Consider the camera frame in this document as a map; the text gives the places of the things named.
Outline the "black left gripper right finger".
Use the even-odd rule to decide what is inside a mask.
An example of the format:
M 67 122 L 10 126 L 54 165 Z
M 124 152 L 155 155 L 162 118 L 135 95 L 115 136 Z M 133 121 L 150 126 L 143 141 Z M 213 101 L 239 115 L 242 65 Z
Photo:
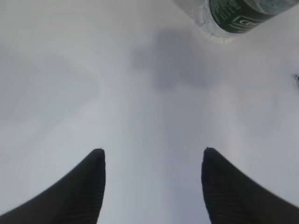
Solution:
M 299 208 L 268 191 L 214 148 L 203 154 L 201 183 L 213 224 L 297 224 Z

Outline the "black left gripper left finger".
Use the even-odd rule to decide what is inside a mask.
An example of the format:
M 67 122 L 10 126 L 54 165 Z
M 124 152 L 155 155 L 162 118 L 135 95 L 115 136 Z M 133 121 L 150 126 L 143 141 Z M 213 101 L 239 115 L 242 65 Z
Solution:
M 103 149 L 91 151 L 51 187 L 0 216 L 2 224 L 95 224 L 106 185 Z

